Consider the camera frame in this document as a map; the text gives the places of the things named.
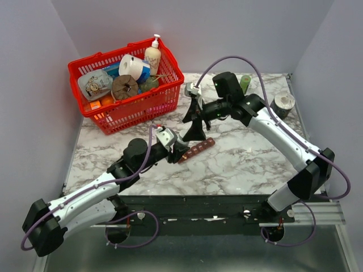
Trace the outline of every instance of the soap dispenser bottle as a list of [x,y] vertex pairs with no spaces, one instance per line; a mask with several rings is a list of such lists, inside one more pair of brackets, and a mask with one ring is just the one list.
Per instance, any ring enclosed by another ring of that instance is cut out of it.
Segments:
[[158,38],[160,35],[154,34],[155,41],[151,44],[151,47],[146,48],[144,60],[150,64],[150,75],[156,75],[159,68],[161,52],[158,49],[159,42]]

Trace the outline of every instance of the red plastic basket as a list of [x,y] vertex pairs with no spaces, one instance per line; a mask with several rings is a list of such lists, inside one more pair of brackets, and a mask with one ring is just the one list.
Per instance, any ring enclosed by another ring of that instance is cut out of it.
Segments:
[[159,87],[140,95],[117,101],[116,104],[91,110],[89,102],[81,93],[77,80],[87,72],[104,68],[121,61],[124,54],[143,59],[146,48],[154,39],[128,44],[127,47],[108,53],[97,53],[68,64],[70,85],[79,109],[85,117],[91,118],[102,131],[112,134],[141,122],[153,119],[176,109],[180,85],[184,82],[182,71],[178,68],[174,56],[159,39],[161,60],[158,74],[168,75],[159,79]]

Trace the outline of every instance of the marble table surface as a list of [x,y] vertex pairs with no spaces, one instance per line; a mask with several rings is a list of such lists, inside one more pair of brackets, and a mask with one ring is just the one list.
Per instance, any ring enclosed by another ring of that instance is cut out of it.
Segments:
[[[200,74],[184,75],[185,82],[197,82],[200,77]],[[217,98],[212,82],[214,75],[207,74],[201,84],[207,103]],[[250,76],[249,92],[262,96],[257,76]],[[264,74],[263,79],[269,103],[278,92],[289,91],[283,74]],[[109,136],[84,118],[64,193],[69,194],[100,176],[120,158],[133,138],[147,140],[150,124],[164,124],[174,131],[189,128],[191,124],[181,122],[190,104],[189,98],[184,96],[184,86],[181,86],[178,108],[174,112]],[[303,136],[296,109],[285,122]],[[213,121],[206,136],[215,140],[214,147],[183,164],[160,161],[122,194],[271,194],[296,174],[289,161],[265,138],[230,117],[225,121]]]

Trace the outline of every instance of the gray wall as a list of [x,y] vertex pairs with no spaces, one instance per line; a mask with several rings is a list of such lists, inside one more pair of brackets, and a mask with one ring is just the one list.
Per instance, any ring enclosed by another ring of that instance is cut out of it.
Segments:
[[58,197],[80,125],[67,63],[78,53],[48,0],[1,1],[0,271],[32,271],[21,226],[30,204]]
[[[293,88],[313,143],[330,147],[352,180],[341,200],[348,233],[363,271],[363,1],[336,0],[300,60]],[[345,190],[335,171],[330,195]]]
[[[333,0],[52,0],[80,55],[162,35],[181,69],[239,54],[263,72],[292,72]],[[226,61],[217,71],[251,71]]]

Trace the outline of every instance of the orange fruit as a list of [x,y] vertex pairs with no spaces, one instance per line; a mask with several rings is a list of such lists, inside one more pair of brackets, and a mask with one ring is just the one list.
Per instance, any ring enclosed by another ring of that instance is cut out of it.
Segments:
[[100,99],[100,101],[101,101],[102,106],[106,106],[106,105],[111,105],[111,104],[113,104],[113,98],[112,98],[112,96],[111,96],[111,95],[105,95],[105,96],[103,96],[103,97]]

